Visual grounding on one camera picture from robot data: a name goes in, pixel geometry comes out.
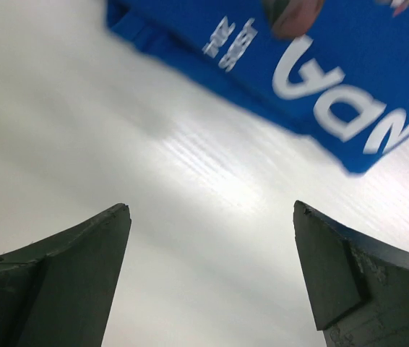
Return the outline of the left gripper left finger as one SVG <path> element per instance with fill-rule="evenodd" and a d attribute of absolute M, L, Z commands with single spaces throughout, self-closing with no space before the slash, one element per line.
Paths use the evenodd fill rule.
<path fill-rule="evenodd" d="M 132 220 L 117 204 L 0 255 L 0 346 L 101 346 Z"/>

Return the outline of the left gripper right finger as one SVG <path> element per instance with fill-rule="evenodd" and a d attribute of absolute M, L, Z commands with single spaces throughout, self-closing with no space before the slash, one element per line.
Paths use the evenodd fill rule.
<path fill-rule="evenodd" d="M 314 323 L 327 346 L 409 346 L 409 252 L 302 201 L 295 241 Z"/>

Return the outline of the blue printed t shirt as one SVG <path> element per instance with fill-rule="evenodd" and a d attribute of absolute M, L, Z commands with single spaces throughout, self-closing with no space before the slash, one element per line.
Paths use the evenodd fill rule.
<path fill-rule="evenodd" d="M 109 1 L 106 23 L 353 174 L 409 138 L 409 1 Z"/>

